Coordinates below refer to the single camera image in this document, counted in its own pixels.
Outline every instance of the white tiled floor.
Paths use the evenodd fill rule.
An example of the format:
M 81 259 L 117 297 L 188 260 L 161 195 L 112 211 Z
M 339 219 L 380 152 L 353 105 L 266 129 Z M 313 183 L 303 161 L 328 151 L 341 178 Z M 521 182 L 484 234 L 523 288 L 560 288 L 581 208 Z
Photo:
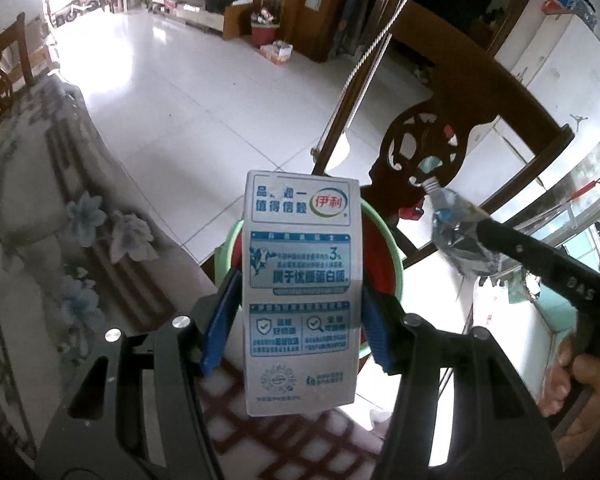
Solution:
M 92 12 L 55 34 L 61 72 L 82 90 L 104 141 L 198 262 L 242 216 L 249 170 L 312 170 L 310 149 L 354 66 L 297 52 L 275 66 L 244 40 L 143 10 Z M 368 184 L 388 124 L 428 97 L 383 61 L 348 133 L 350 154 L 332 174 Z

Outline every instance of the human hand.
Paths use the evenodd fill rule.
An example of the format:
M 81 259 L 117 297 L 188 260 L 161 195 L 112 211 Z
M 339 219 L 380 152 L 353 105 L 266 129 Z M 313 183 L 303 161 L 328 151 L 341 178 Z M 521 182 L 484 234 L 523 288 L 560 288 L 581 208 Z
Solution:
M 567 336 L 558 348 L 557 362 L 547 368 L 544 376 L 542 395 L 538 400 L 538 408 L 543 416 L 558 413 L 571 391 L 567 367 L 572 357 L 571 336 Z M 592 386 L 593 394 L 565 436 L 557 442 L 558 452 L 566 465 L 589 445 L 600 428 L 600 359 L 581 354 L 573 361 L 571 369 L 574 379 Z

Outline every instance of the milk carton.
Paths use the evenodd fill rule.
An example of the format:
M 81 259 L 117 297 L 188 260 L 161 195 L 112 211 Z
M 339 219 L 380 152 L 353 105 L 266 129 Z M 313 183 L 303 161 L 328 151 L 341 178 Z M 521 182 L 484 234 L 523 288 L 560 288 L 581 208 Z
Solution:
M 358 181 L 250 171 L 244 200 L 247 412 L 353 402 L 363 272 Z

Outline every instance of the plastic water bottle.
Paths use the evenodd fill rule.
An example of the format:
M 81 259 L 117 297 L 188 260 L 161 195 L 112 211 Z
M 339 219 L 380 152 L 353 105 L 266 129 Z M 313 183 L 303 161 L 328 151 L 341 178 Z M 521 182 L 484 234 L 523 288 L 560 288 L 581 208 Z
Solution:
M 423 186 L 434 211 L 431 241 L 449 264 L 468 278 L 498 272 L 500 254 L 488 250 L 476 234 L 478 222 L 489 215 L 455 191 L 440 187 L 436 178 L 424 181 Z

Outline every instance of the floral tablecloth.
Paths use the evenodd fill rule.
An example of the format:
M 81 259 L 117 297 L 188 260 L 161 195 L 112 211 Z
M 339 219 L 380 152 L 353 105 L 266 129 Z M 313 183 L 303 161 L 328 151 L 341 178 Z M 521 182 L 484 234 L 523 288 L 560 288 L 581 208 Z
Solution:
M 0 118 L 0 430 L 28 460 L 96 336 L 215 291 L 52 73 Z

